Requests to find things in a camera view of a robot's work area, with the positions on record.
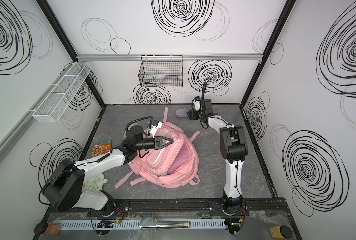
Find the pink student backpack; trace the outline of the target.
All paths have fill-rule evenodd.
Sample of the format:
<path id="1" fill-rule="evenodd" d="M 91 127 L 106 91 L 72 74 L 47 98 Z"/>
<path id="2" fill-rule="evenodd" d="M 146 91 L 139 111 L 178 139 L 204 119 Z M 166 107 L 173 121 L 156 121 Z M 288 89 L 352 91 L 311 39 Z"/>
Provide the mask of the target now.
<path id="1" fill-rule="evenodd" d="M 167 118 L 168 108 L 165 108 L 163 121 L 159 122 L 155 136 L 173 139 L 174 142 L 161 150 L 151 149 L 143 158 L 134 158 L 129 163 L 131 171 L 117 182 L 115 188 L 118 189 L 132 174 L 140 177 L 131 181 L 131 186 L 149 181 L 173 189 L 186 184 L 195 186 L 200 183 L 197 174 L 199 156 L 193 145 L 200 132 L 197 131 L 188 138 L 181 128 L 168 122 Z"/>

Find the purple glasses case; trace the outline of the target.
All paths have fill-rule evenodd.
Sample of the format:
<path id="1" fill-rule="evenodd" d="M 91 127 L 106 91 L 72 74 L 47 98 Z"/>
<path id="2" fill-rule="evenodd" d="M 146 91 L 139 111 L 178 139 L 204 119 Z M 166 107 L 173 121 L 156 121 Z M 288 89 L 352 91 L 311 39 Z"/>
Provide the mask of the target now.
<path id="1" fill-rule="evenodd" d="M 176 117 L 177 118 L 188 118 L 188 114 L 187 114 L 188 110 L 183 110 L 183 109 L 179 109 L 176 110 Z"/>

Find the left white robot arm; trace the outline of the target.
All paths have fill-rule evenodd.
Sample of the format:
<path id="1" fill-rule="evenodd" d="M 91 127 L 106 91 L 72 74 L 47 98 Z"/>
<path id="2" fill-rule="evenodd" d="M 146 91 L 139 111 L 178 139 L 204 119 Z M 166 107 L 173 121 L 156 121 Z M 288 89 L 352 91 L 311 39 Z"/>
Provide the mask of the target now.
<path id="1" fill-rule="evenodd" d="M 153 117 L 148 117 L 148 120 L 146 129 L 137 125 L 138 120 L 128 123 L 126 138 L 106 154 L 77 162 L 62 161 L 41 188 L 39 196 L 44 196 L 59 213 L 79 208 L 111 216 L 116 210 L 113 197 L 104 190 L 90 190 L 84 184 L 96 175 L 130 163 L 141 156 L 142 150 L 147 153 L 158 151 L 174 142 L 171 138 L 156 134 L 163 126 L 162 122 Z"/>

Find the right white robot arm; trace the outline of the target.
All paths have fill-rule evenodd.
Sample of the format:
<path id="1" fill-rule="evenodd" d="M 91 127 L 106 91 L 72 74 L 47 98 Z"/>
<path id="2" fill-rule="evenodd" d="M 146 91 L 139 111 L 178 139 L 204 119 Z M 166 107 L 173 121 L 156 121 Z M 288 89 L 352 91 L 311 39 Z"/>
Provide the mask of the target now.
<path id="1" fill-rule="evenodd" d="M 187 116 L 190 120 L 199 120 L 204 129 L 212 128 L 219 134 L 220 152 L 226 163 L 226 182 L 223 189 L 223 210 L 230 214 L 239 213 L 244 204 L 241 189 L 242 167 L 249 153 L 248 144 L 241 125 L 233 125 L 216 114 L 212 101 L 205 98 L 207 83 L 202 86 L 202 95 L 192 100 L 192 108 Z"/>

